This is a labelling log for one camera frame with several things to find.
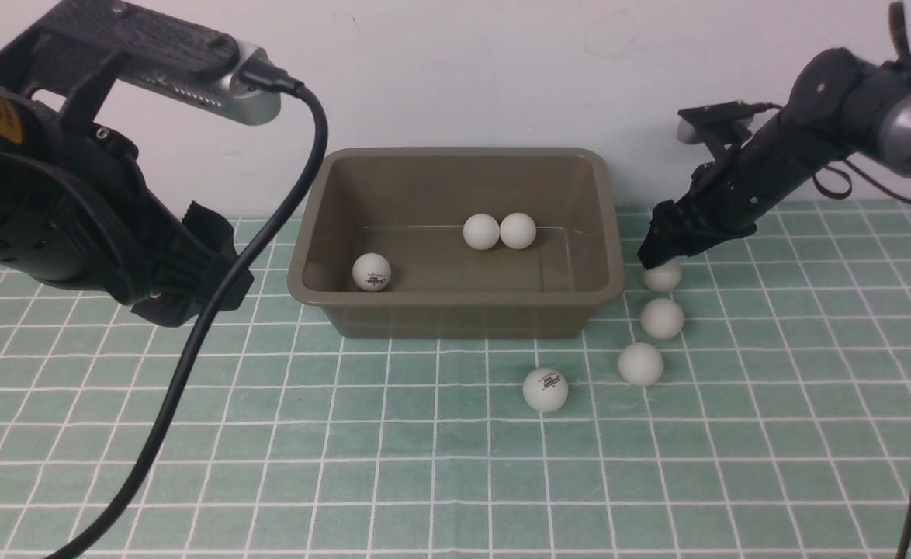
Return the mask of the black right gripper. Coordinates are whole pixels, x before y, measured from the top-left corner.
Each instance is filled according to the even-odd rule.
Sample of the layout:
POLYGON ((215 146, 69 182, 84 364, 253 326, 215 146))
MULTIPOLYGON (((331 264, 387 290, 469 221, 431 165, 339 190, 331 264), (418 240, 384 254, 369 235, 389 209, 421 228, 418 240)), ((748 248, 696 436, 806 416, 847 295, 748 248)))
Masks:
POLYGON ((749 236, 761 216, 850 149, 780 109, 748 141, 711 153, 713 162, 691 176, 688 202, 664 200, 652 209, 637 251, 644 269, 706 252, 715 236, 749 236))

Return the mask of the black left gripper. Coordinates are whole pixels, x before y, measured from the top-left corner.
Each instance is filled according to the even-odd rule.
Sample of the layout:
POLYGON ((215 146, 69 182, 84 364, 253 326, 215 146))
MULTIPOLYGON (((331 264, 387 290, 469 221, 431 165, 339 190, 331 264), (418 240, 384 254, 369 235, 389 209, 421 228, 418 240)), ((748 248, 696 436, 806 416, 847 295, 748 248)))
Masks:
POLYGON ((0 265, 179 327, 216 318, 236 259, 229 220, 193 201, 175 218, 128 138, 0 88, 0 265))

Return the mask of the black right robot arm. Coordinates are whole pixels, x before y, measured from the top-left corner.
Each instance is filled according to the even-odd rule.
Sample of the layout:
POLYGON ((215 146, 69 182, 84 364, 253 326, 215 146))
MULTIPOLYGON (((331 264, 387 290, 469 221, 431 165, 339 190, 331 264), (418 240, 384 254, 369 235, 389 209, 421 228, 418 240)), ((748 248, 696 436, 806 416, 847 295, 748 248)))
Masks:
POLYGON ((905 7, 888 8, 896 58, 845 47, 817 54, 788 102, 726 102, 679 111, 679 141, 706 145, 688 192, 654 206, 637 255, 644 269, 756 233, 757 220, 836 161, 863 155, 911 178, 911 53, 905 7))

